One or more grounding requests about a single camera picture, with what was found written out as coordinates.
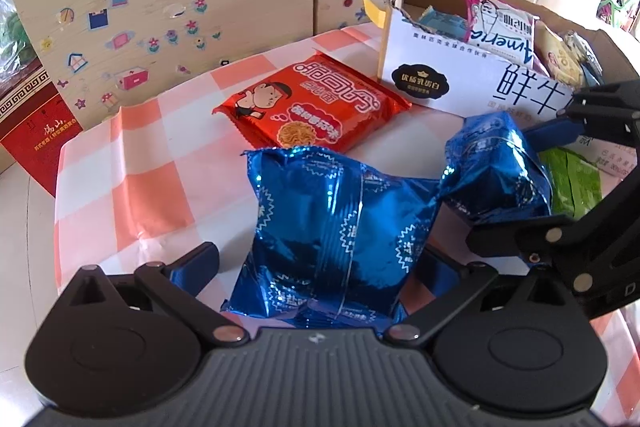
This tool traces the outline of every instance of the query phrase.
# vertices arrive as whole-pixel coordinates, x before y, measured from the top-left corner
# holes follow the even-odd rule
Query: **table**
[[[123,107],[111,120],[66,143],[54,227],[59,290],[85,264],[98,264],[108,274],[131,273],[148,261],[171,263],[203,241],[212,241],[220,249],[220,272],[198,298],[219,310],[251,247],[257,203],[241,156],[251,147],[226,116],[212,116],[211,110],[315,50],[373,78],[380,37],[380,30],[369,23],[254,55],[201,74],[141,105]],[[349,156],[389,174],[436,178],[445,167],[444,144],[461,126],[459,117],[415,106]],[[466,249],[465,236],[466,226],[443,206],[430,242],[468,263],[476,257]],[[492,264],[502,273],[527,269],[516,258]],[[415,280],[409,286],[422,301],[433,298],[424,287],[416,288]],[[250,331],[258,325],[282,325],[231,317]],[[640,419],[635,412],[640,403],[635,348],[640,308],[601,317],[593,327],[609,354],[609,370],[594,410],[612,423]]]

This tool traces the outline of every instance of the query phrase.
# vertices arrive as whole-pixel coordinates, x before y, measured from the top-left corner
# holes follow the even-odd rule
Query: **floor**
[[[58,295],[54,199],[18,164],[0,174],[0,425],[20,427],[40,408],[24,352]]]

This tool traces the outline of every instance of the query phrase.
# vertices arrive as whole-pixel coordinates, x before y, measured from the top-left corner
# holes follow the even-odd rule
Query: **noodle image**
[[[278,131],[278,142],[285,148],[313,145],[316,139],[318,139],[316,130],[304,122],[286,123]]]

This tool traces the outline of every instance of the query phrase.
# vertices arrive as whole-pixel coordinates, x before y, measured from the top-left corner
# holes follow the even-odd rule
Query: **red instant noodle packet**
[[[319,145],[343,152],[411,103],[343,63],[316,55],[229,97],[223,112],[256,148]]]

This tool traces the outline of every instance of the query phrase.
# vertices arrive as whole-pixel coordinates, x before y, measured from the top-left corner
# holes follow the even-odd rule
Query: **blue foil packet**
[[[252,250],[223,311],[297,327],[404,317],[399,293],[438,211],[437,180],[389,176],[320,147],[245,153]]]
[[[466,118],[445,154],[441,200],[471,223],[551,214],[551,183],[508,113]]]

